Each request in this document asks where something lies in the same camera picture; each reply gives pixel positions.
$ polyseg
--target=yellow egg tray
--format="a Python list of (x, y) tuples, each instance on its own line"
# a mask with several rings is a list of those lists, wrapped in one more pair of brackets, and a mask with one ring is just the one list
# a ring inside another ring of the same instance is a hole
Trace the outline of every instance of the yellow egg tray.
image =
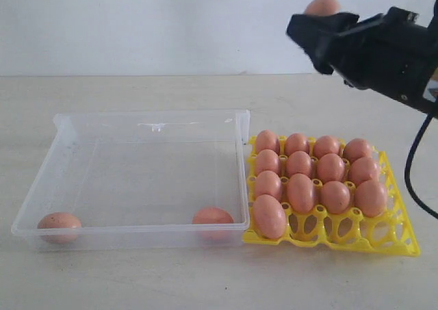
[[(264, 237), (253, 220), (252, 203), (255, 201), (255, 136), (249, 144), (253, 150), (248, 158), (249, 175), (247, 178), (250, 209), (250, 227), (243, 235), (243, 241), (247, 244), (278, 245), (283, 241), (290, 242), (299, 247), (315, 247), (325, 244), (334, 250), (346, 250), (353, 252), (381, 253), (386, 255), (399, 255), (417, 257), (420, 255), (420, 247), (415, 238), (411, 222), (404, 206), (400, 190), (397, 187), (394, 174), (389, 160), (384, 151), (375, 150), (381, 167), (381, 181), (387, 186), (389, 201), (386, 211), (375, 218), (365, 217), (361, 210), (352, 207), (347, 212), (339, 215), (330, 214), (326, 208), (316, 205), (309, 214), (297, 214), (287, 202), (285, 192), (281, 202), (287, 218), (287, 229), (284, 235), (276, 240)], [(280, 137), (281, 154), (284, 154), (284, 144), (287, 137)], [(309, 138), (312, 152), (315, 138)], [(280, 155), (282, 173), (285, 172), (285, 155)], [(282, 175), (283, 190), (288, 178)], [(314, 179), (317, 188), (322, 187), (321, 181)], [(354, 193), (355, 185), (349, 181), (345, 184)]]

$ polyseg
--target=transparent plastic box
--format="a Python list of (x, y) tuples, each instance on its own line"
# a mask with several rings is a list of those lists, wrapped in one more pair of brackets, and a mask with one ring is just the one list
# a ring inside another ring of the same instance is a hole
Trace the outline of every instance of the transparent plastic box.
[[(246, 110), (59, 114), (57, 135), (12, 225), (38, 250), (237, 246), (249, 227)], [(192, 224), (203, 207), (233, 224)], [(37, 229), (67, 211), (82, 227), (70, 244)], [(211, 240), (205, 231), (226, 231)]]

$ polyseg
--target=yellow plastic egg tray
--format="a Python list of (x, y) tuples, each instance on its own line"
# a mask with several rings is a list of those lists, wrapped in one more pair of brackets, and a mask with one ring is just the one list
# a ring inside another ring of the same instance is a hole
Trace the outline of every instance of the yellow plastic egg tray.
[[(299, 247), (315, 247), (325, 244), (334, 250), (347, 250), (365, 253), (382, 253), (387, 255), (399, 255), (417, 257), (420, 255), (413, 228), (404, 206), (400, 190), (397, 187), (394, 174), (384, 151), (374, 149), (381, 167), (381, 181), (387, 186), (389, 200), (386, 211), (375, 218), (365, 217), (361, 210), (352, 207), (347, 212), (339, 215), (330, 214), (321, 204), (316, 205), (308, 214), (297, 214), (287, 201), (285, 192), (281, 202), (286, 216), (288, 217), (287, 229), (282, 237), (270, 240), (264, 237), (253, 220), (252, 203), (255, 201), (255, 136), (249, 143), (253, 149), (248, 158), (249, 176), (247, 178), (250, 209), (250, 227), (243, 235), (243, 241), (247, 244), (278, 245), (287, 241)], [(284, 154), (285, 136), (280, 137), (282, 163), (283, 190), (288, 178), (283, 176), (285, 172)], [(342, 149), (345, 142), (340, 140)], [(309, 138), (312, 152), (315, 138)], [(314, 179), (317, 188), (322, 187), (321, 181)], [(349, 181), (345, 184), (354, 193), (355, 185)]]

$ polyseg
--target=white table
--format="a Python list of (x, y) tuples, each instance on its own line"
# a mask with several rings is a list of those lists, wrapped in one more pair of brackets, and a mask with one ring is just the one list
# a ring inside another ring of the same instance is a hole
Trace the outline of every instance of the white table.
[[(388, 153), (418, 258), (245, 245), (34, 253), (10, 225), (55, 135), (58, 112), (246, 108), (252, 134), (367, 138)], [(407, 195), (403, 168), (424, 115), (317, 75), (0, 79), (0, 309), (435, 309), (438, 222)], [(413, 183), (438, 209), (434, 122)]]

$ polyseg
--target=brown egg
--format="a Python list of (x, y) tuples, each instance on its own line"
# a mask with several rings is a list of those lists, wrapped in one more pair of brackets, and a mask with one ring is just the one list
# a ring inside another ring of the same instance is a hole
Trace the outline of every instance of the brown egg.
[(337, 0), (313, 0), (304, 11), (315, 16), (331, 16), (339, 12), (341, 5)]
[(263, 236), (276, 240), (286, 232), (287, 218), (283, 207), (270, 195), (261, 195), (253, 203), (254, 221)]
[(290, 156), (296, 151), (304, 151), (309, 154), (310, 146), (307, 137), (302, 133), (291, 134), (285, 141), (285, 155)]
[(292, 175), (287, 183), (287, 201), (295, 212), (309, 213), (318, 202), (313, 181), (302, 173)]
[[(204, 207), (193, 216), (192, 224), (231, 224), (233, 217), (219, 207)], [(230, 235), (230, 231), (200, 231), (201, 237), (209, 240), (223, 240)]]
[(372, 157), (372, 147), (367, 140), (356, 138), (345, 145), (342, 157), (353, 164), (361, 157)]
[(280, 140), (277, 134), (269, 130), (263, 130), (255, 139), (255, 152), (258, 154), (264, 149), (270, 149), (280, 153)]
[(382, 214), (388, 203), (388, 191), (385, 185), (377, 180), (363, 182), (355, 192), (355, 207), (364, 216), (373, 218)]
[(338, 139), (329, 135), (324, 135), (316, 140), (313, 145), (313, 156), (319, 159), (326, 154), (339, 155), (340, 150), (341, 144)]
[[(81, 228), (82, 224), (78, 218), (68, 212), (55, 212), (45, 216), (38, 223), (38, 229), (61, 229), (61, 228)], [(52, 244), (67, 244), (77, 239), (77, 234), (65, 235), (46, 235), (41, 236), (43, 240)]]
[(281, 173), (280, 157), (270, 149), (262, 150), (255, 158), (255, 175), (263, 171), (273, 171), (278, 175)]
[(312, 175), (312, 158), (304, 151), (296, 151), (287, 158), (286, 175), (290, 178), (296, 173), (303, 173), (311, 178)]
[(342, 181), (345, 174), (345, 163), (336, 154), (327, 154), (321, 157), (316, 164), (316, 176), (323, 183)]
[(342, 182), (329, 181), (322, 186), (320, 199), (329, 213), (341, 214), (350, 206), (350, 190)]
[(281, 180), (275, 172), (263, 171), (255, 179), (254, 195), (257, 198), (260, 195), (271, 195), (278, 201), (281, 201), (283, 195), (283, 185)]
[(348, 172), (348, 180), (359, 186), (367, 180), (378, 180), (380, 173), (380, 166), (374, 159), (362, 157), (351, 165)]

